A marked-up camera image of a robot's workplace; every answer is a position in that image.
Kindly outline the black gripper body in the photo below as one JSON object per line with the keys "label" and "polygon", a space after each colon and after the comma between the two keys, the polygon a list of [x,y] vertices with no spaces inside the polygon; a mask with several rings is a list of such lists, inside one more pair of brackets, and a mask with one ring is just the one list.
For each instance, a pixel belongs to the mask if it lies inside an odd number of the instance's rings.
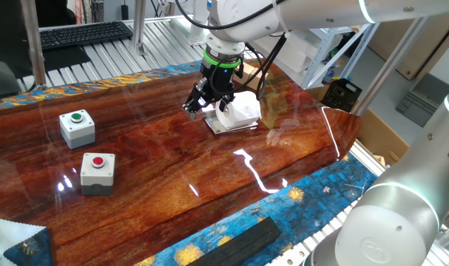
{"label": "black gripper body", "polygon": [[200,72],[203,78],[196,83],[196,90],[204,103],[215,103],[224,98],[225,103],[234,100],[234,68],[219,67],[214,71],[215,66],[200,66]]}

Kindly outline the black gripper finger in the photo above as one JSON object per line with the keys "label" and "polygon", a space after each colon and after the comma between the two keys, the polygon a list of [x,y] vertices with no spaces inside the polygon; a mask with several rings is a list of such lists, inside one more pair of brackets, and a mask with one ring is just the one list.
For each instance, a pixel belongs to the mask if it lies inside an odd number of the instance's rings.
{"label": "black gripper finger", "polygon": [[234,95],[233,94],[228,94],[228,95],[223,95],[220,100],[219,103],[217,104],[217,109],[220,112],[225,112],[227,110],[227,106],[234,100]]}
{"label": "black gripper finger", "polygon": [[206,87],[207,81],[199,81],[194,83],[183,109],[188,113],[189,119],[194,120],[200,109],[209,105],[209,90]]}

